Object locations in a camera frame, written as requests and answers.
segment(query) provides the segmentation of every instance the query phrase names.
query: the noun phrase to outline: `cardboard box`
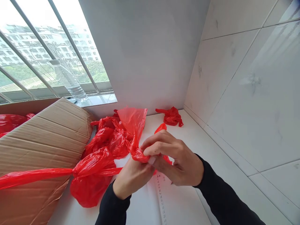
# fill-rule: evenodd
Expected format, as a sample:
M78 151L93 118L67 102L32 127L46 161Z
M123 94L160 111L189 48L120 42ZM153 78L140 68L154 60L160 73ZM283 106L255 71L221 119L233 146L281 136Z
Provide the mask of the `cardboard box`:
M0 105L0 114L36 114L0 138L0 177L14 171L74 168L90 139L92 115L64 98ZM69 177L0 190L1 225L47 224Z

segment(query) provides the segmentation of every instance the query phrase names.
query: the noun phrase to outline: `crumpled red bag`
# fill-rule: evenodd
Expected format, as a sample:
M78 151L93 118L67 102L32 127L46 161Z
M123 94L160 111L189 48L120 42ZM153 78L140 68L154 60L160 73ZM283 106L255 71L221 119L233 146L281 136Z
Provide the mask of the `crumpled red bag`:
M97 132L91 142L86 145L81 158L107 146L114 159L121 159L128 155L133 136L124 128L116 113L113 117L105 117L99 121L91 122L97 126Z
M150 156L144 156L143 152L138 147L145 126L146 114L147 109L123 108L118 110L118 115L122 124L133 135L133 141L130 148L131 157L141 163L147 163L150 158ZM163 129L167 129L165 123L157 128L155 134ZM163 158L172 165L168 156L164 155Z
M167 125L176 126L177 123L179 123L179 127L183 126L183 122L181 119L181 115L178 112L178 109L176 109L174 106L169 109L155 109L157 113L164 113L165 116L163 118L163 122Z
M33 116L33 113L29 113L26 116L14 114L0 114L0 138L6 135L7 133L11 132L16 127L25 123Z
M98 205L112 176L118 174L121 169L116 168L112 154L107 147L104 147L86 156L74 169L50 168L6 174L0 177L0 190L39 180L73 175L71 194L81 206L90 208Z

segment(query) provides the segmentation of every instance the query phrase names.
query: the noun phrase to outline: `hand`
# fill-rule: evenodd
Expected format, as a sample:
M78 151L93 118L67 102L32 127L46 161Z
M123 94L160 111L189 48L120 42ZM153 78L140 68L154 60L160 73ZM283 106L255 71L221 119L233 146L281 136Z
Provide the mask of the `hand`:
M152 165L130 157L112 185L113 192L119 199L126 199L151 179L154 170Z
M150 157L148 163L165 174L177 186L197 186L203 178L204 167L202 161L182 140L176 139L168 131L161 130L147 138L141 150ZM168 164L163 154L172 157L175 162Z

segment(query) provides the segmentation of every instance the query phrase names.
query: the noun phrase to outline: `white wall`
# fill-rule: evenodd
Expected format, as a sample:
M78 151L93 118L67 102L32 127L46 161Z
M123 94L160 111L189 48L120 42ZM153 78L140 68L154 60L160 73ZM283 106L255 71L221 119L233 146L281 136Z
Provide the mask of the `white wall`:
M298 0L212 0L184 108L300 224Z
M79 2L118 100L87 109L182 109L209 0Z

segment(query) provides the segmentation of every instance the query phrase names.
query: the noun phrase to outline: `window sill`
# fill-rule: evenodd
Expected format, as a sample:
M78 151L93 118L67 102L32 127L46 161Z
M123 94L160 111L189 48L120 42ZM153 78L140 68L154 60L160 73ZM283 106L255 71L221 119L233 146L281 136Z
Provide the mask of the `window sill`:
M100 95L88 95L89 101L77 102L74 98L67 98L70 102L78 105L79 107L103 105L117 102L116 95L114 93L100 94Z

